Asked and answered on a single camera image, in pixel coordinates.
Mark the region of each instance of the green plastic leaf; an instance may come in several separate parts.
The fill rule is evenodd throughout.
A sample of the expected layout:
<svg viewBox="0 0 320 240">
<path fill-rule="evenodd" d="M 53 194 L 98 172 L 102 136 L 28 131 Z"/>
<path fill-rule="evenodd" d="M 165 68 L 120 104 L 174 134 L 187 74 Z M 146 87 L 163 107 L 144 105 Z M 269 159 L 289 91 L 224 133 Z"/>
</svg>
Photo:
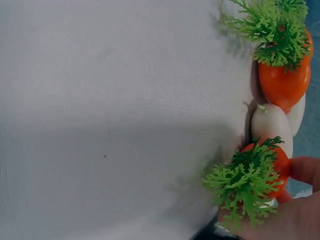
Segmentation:
<svg viewBox="0 0 320 240">
<path fill-rule="evenodd" d="M 281 181 L 274 170 L 277 159 L 275 148 L 283 143 L 279 136 L 268 138 L 248 151 L 235 151 L 231 164 L 216 164 L 202 179 L 203 186 L 215 196 L 215 203 L 231 213 L 224 216 L 223 225 L 239 228 L 240 220 L 248 216 L 252 225 L 263 223 L 263 218 L 276 212 L 275 207 L 267 205 L 267 195 L 276 192 Z"/>
</svg>

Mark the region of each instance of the hand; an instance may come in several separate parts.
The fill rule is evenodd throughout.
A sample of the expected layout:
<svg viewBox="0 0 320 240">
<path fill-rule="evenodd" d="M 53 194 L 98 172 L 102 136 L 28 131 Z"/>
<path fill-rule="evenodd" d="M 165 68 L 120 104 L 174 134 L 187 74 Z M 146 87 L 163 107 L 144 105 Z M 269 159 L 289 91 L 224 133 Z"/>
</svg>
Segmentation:
<svg viewBox="0 0 320 240">
<path fill-rule="evenodd" d="M 320 159 L 311 157 L 292 158 L 290 176 L 312 185 L 309 197 L 291 199 L 288 193 L 278 199 L 277 213 L 264 219 L 262 225 L 250 227 L 243 219 L 242 230 L 234 232 L 246 240 L 319 240 L 320 239 Z M 224 221 L 228 211 L 220 209 L 218 219 Z"/>
</svg>

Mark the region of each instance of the blue surface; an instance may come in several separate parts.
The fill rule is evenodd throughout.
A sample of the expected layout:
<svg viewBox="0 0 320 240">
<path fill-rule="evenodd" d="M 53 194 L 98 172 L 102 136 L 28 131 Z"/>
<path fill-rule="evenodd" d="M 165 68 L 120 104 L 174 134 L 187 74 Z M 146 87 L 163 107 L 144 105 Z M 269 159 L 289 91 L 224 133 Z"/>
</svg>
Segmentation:
<svg viewBox="0 0 320 240">
<path fill-rule="evenodd" d="M 306 27 L 312 35 L 314 54 L 311 81 L 306 92 L 306 106 L 300 130 L 293 141 L 293 156 L 320 158 L 320 0 L 307 0 Z M 311 186 L 291 179 L 287 189 L 292 196 Z"/>
</svg>

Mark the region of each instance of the toy carrot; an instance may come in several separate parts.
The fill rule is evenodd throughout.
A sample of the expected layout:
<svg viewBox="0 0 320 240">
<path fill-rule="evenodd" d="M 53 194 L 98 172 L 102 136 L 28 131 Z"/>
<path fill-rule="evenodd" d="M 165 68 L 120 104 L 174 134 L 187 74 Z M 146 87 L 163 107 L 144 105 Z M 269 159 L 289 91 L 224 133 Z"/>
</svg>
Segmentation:
<svg viewBox="0 0 320 240">
<path fill-rule="evenodd" d="M 256 44 L 253 59 L 266 99 L 288 114 L 307 91 L 311 78 L 313 41 L 304 19 L 303 0 L 268 0 L 247 4 L 231 0 L 246 16 L 222 16 L 236 34 Z"/>
<path fill-rule="evenodd" d="M 244 216 L 252 225 L 261 224 L 261 218 L 276 212 L 267 202 L 283 193 L 290 174 L 287 155 L 277 146 L 281 143 L 278 136 L 256 140 L 236 151 L 231 164 L 216 164 L 205 175 L 202 183 L 215 195 L 214 202 L 230 211 L 225 227 L 239 226 Z"/>
</svg>

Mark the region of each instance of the fake greenery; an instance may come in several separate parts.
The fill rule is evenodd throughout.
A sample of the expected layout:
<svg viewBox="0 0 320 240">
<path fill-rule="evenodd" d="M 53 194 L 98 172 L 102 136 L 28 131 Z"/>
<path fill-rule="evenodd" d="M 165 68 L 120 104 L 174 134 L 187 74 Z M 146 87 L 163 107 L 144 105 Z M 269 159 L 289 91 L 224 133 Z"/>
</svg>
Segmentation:
<svg viewBox="0 0 320 240">
<path fill-rule="evenodd" d="M 224 216 L 224 227 L 240 227 L 244 216 L 249 217 L 251 225 L 261 224 L 261 218 L 276 212 L 274 206 L 267 204 L 270 201 L 267 194 L 276 192 L 280 184 L 273 165 L 276 160 L 273 149 L 279 143 L 283 141 L 278 136 L 261 144 L 255 140 L 251 150 L 237 150 L 231 164 L 214 165 L 202 179 L 203 186 L 214 194 L 214 202 L 230 211 Z"/>
<path fill-rule="evenodd" d="M 226 14 L 222 22 L 236 34 L 257 43 L 253 59 L 272 67 L 296 70 L 304 55 L 309 54 L 305 24 L 308 7 L 297 0 L 230 0 L 239 5 L 245 17 Z"/>
<path fill-rule="evenodd" d="M 308 14 L 305 0 L 274 0 L 274 4 L 283 18 L 304 22 Z"/>
</svg>

